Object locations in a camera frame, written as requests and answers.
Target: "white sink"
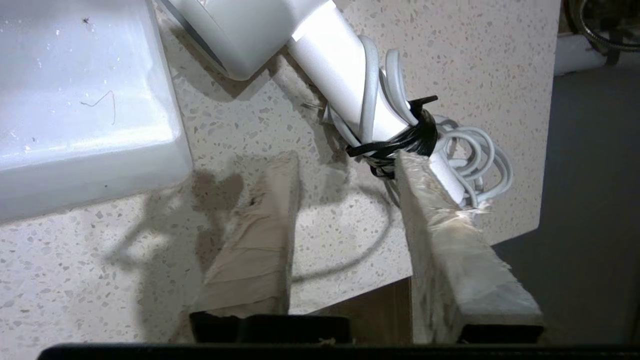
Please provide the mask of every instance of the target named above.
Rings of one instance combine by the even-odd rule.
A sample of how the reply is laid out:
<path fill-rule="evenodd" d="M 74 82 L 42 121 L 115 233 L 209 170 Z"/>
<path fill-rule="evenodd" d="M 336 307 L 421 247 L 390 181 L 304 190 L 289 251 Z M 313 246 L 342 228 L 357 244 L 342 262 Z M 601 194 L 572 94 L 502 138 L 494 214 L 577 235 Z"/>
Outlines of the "white sink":
<path fill-rule="evenodd" d="M 3 1 L 0 49 L 0 221 L 191 172 L 148 1 Z"/>

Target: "terrazzo countertop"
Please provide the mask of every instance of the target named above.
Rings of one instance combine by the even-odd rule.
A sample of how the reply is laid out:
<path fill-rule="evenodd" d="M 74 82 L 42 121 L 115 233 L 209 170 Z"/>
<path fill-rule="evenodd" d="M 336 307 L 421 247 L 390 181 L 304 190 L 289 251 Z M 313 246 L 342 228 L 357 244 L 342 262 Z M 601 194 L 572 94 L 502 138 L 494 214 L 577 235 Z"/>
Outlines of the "terrazzo countertop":
<path fill-rule="evenodd" d="M 477 218 L 497 243 L 538 226 L 558 1 L 336 1 L 381 55 L 398 47 L 410 98 L 479 126 L 516 178 Z M 399 211 L 304 102 L 317 90 L 282 51 L 251 81 L 223 78 L 157 13 L 194 161 L 182 186 L 0 226 L 0 357 L 65 341 L 166 341 L 264 159 L 296 149 L 302 200 L 291 312 L 411 274 Z"/>

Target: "white power cord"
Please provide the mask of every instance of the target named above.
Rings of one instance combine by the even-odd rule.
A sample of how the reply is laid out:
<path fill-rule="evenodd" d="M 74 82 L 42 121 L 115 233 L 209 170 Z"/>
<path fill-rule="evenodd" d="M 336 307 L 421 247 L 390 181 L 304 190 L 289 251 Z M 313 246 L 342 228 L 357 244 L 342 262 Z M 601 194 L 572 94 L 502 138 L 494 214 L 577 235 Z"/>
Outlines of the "white power cord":
<path fill-rule="evenodd" d="M 393 107 L 402 120 L 410 127 L 415 127 L 419 123 L 408 107 L 404 92 L 399 51 L 393 49 L 387 52 L 385 59 L 386 73 L 384 73 L 378 65 L 378 49 L 374 42 L 365 36 L 360 36 L 360 40 L 364 47 L 366 68 L 358 134 L 356 135 L 346 122 L 333 111 L 330 104 L 325 111 L 325 115 L 330 117 L 338 132 L 352 147 L 359 147 L 372 142 L 376 99 L 380 83 L 384 86 L 384 93 L 387 96 L 389 105 Z M 495 145 L 483 130 L 470 126 L 459 126 L 455 121 L 446 117 L 435 117 L 435 119 L 438 141 L 433 153 L 440 152 L 443 158 L 447 159 L 447 167 L 464 187 L 466 194 L 460 204 L 461 206 L 478 208 L 481 203 L 505 192 L 511 186 L 513 181 L 511 162 L 505 152 Z M 453 139 L 461 139 L 469 144 L 472 153 L 467 159 L 453 158 L 452 155 L 447 153 Z M 380 168 L 382 172 L 392 172 L 393 160 L 396 157 L 395 153 L 389 154 L 384 160 L 372 158 L 372 153 L 364 154 L 364 158 L 372 167 Z M 495 186 L 484 191 L 483 175 L 489 171 L 492 164 L 497 167 L 502 178 Z M 392 200 L 398 205 L 398 192 L 394 180 L 387 179 L 385 186 Z"/>
<path fill-rule="evenodd" d="M 440 152 L 449 170 L 465 189 L 465 198 L 461 206 L 478 208 L 482 202 L 507 191 L 513 182 L 513 167 L 506 153 L 495 145 L 482 129 L 472 126 L 459 126 L 455 121 L 435 116 L 438 129 L 438 142 L 433 152 Z M 467 159 L 454 158 L 449 153 L 453 139 L 462 139 L 471 147 Z M 483 176 L 495 165 L 500 173 L 500 181 L 488 190 L 483 190 Z"/>

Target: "speckled countertop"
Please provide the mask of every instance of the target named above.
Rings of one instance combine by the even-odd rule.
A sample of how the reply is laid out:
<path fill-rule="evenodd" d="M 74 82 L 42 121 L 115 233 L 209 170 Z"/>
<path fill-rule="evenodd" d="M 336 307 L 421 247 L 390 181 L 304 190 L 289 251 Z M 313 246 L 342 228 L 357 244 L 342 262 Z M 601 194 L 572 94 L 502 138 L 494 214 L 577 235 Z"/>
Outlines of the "speckled countertop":
<path fill-rule="evenodd" d="M 491 242 L 538 226 L 558 1 L 336 1 L 357 33 L 399 47 L 409 97 L 479 126 L 516 179 L 477 223 Z M 303 185 L 291 311 L 411 274 L 401 217 L 283 51 L 251 81 L 215 73 L 158 13 L 194 160 L 182 186 L 0 226 L 0 357 L 64 341 L 166 341 L 264 158 L 296 149 Z M 126 256 L 115 255 L 118 246 Z"/>

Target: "dark floor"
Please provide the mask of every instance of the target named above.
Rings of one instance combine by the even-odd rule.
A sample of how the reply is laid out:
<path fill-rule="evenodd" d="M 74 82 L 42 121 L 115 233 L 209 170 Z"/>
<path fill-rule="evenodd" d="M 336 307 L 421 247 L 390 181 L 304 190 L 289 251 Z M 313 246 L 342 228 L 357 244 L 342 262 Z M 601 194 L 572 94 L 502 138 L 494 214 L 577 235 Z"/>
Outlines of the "dark floor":
<path fill-rule="evenodd" d="M 554 342 L 631 342 L 640 301 L 639 84 L 640 61 L 555 78 L 540 227 L 494 247 L 538 301 Z"/>
<path fill-rule="evenodd" d="M 410 278 L 320 309 L 313 315 L 344 316 L 359 345 L 410 345 Z"/>

